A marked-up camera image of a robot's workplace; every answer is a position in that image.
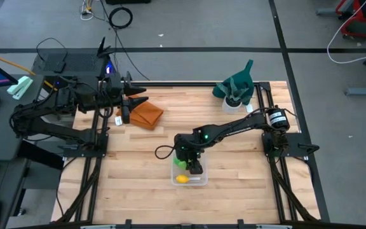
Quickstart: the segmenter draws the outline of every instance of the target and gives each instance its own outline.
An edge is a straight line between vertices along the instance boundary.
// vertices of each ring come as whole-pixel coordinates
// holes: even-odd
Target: orange cloth
[[[130,123],[138,127],[146,128],[148,130],[154,130],[162,114],[162,109],[151,104],[150,102],[145,101],[132,110],[130,114]],[[116,115],[121,115],[121,111],[118,110]]]

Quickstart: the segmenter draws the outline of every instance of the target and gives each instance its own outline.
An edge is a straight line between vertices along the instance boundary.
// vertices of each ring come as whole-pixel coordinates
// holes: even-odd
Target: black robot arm
[[[268,114],[271,123],[268,124],[265,114]],[[205,125],[193,129],[192,134],[177,134],[174,138],[176,157],[186,162],[186,169],[191,174],[202,174],[198,159],[205,148],[214,146],[225,137],[239,134],[248,130],[261,129],[272,133],[274,146],[280,150],[288,147],[285,133],[290,125],[287,121],[285,111],[279,108],[258,109],[246,117],[223,125]]]
[[[124,95],[134,95],[146,91],[145,88],[131,86],[126,80],[121,82],[117,74],[106,75],[99,81],[99,89],[80,82],[77,78],[71,80],[62,78],[68,86],[57,91],[52,90],[42,101],[19,105],[10,118],[10,125],[18,137],[28,137],[35,134],[46,134],[64,140],[76,141],[78,144],[94,145],[97,141],[97,130],[91,128],[74,130],[73,128],[54,125],[43,121],[42,116],[49,114],[72,114],[77,109],[83,113],[99,109],[119,107],[124,123],[129,123],[129,114],[148,97],[124,99]]]

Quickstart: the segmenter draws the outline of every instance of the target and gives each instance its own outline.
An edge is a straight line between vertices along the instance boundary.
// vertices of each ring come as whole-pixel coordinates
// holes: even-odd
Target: teal fabric
[[[243,96],[250,95],[252,97],[252,95],[254,94],[254,82],[252,81],[251,75],[249,73],[251,71],[253,63],[254,63],[253,60],[249,60],[244,70],[231,76],[234,79],[235,85],[237,86],[238,89],[249,88],[249,90],[247,90],[247,92],[245,92]],[[230,77],[224,80],[222,84],[229,87],[229,80]],[[223,99],[226,96],[225,93],[218,87],[214,87],[213,95],[221,99]],[[244,105],[248,105],[249,101],[250,100],[245,101]]]

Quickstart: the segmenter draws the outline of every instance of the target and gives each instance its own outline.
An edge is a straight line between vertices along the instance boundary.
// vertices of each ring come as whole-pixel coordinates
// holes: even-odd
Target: desk
[[[286,82],[270,84],[274,103],[293,111]],[[133,224],[235,224],[237,219],[244,219],[245,223],[279,222],[261,130],[227,137],[206,149],[206,186],[173,186],[171,158],[155,158],[154,149],[162,144],[173,145],[175,134],[191,133],[202,125],[220,125],[246,115],[245,111],[223,113],[222,100],[213,97],[211,91],[212,87],[147,87],[147,92],[140,95],[149,96],[149,102],[165,110],[154,131],[133,125],[116,127],[114,118],[109,120],[109,145],[102,160],[94,224],[123,224],[125,219],[132,219]],[[254,109],[259,107],[256,94],[251,103]],[[289,132],[297,132],[295,118],[288,117]],[[92,118],[92,112],[77,112],[73,127],[90,128]],[[58,197],[65,210],[79,192],[84,161],[78,158],[63,171]],[[314,217],[320,218],[307,165],[288,158],[287,167],[294,193]],[[284,193],[282,198],[290,219]],[[84,207],[82,219],[86,212]],[[59,217],[56,204],[52,220]]]
[[[18,201],[19,190],[24,182],[24,174],[29,166],[29,160],[16,158],[20,148],[21,139],[16,138],[8,124],[13,109],[18,104],[32,102],[39,94],[43,77],[33,77],[32,86],[19,100],[12,99],[6,92],[8,87],[0,88],[0,201],[2,202],[1,228],[5,228],[8,218],[13,213],[15,203]]]

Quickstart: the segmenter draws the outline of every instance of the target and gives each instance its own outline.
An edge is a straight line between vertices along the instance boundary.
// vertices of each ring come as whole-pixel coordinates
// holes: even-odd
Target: wooden tabletop
[[[274,103],[293,111],[286,82],[270,83]],[[123,224],[125,219],[132,219],[133,224],[235,224],[237,219],[244,219],[245,223],[279,222],[261,130],[227,137],[206,149],[206,186],[172,185],[171,158],[155,158],[155,148],[172,146],[175,134],[191,133],[202,125],[220,125],[246,115],[245,109],[238,114],[223,113],[222,100],[213,97],[211,91],[212,87],[148,87],[140,95],[148,96],[149,102],[165,111],[153,131],[133,125],[117,127],[114,118],[109,120],[108,152],[102,161],[93,223]],[[259,107],[256,95],[251,103],[254,109]],[[92,112],[78,112],[73,127],[90,128],[92,118]],[[290,115],[288,118],[288,132],[299,131],[296,119]],[[84,158],[78,158],[63,171],[58,197],[64,210],[79,192],[84,162]],[[287,158],[287,167],[293,192],[314,217],[320,218],[307,165]],[[290,219],[284,192],[282,197]],[[85,201],[84,219],[87,205]],[[52,220],[59,217],[56,203]]]

